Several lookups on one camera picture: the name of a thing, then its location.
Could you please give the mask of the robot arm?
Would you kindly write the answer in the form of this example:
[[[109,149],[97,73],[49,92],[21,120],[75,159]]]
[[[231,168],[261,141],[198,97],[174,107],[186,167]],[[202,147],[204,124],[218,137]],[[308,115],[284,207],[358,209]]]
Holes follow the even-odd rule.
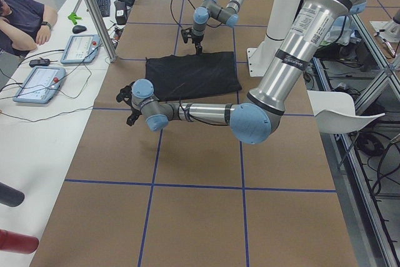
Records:
[[[239,21],[239,10],[243,2],[244,0],[229,0],[225,6],[222,6],[217,0],[203,0],[201,5],[194,10],[192,26],[181,30],[183,42],[191,41],[196,54],[201,54],[203,51],[201,42],[208,21],[214,19],[220,24],[234,28]]]
[[[193,14],[193,24],[181,31],[196,53],[146,61],[146,76],[123,88],[118,102],[131,108],[133,125],[143,117],[149,129],[160,131],[170,121],[198,121],[229,126],[243,143],[265,141],[279,126],[284,102],[337,18],[364,10],[366,0],[274,0],[268,29],[281,30],[277,46],[266,36],[250,51],[248,61],[261,68],[261,82],[241,104],[195,104],[193,99],[240,90],[231,52],[204,53],[201,41],[208,21],[234,27],[244,0],[230,0],[221,7],[204,0]]]

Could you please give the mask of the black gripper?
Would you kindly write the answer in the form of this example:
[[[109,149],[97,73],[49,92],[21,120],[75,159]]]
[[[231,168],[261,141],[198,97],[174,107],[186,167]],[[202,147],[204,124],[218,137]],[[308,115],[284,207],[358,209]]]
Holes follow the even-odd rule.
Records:
[[[133,84],[129,84],[120,89],[119,93],[116,96],[116,101],[118,103],[124,101],[131,109],[131,115],[126,120],[126,124],[128,126],[133,126],[136,120],[141,115],[141,112],[132,105],[132,86]]]
[[[188,43],[189,40],[194,44],[196,49],[196,55],[200,55],[203,52],[203,47],[201,46],[201,42],[204,38],[204,32],[198,32],[193,28],[186,28],[181,30],[182,40],[185,44]]]

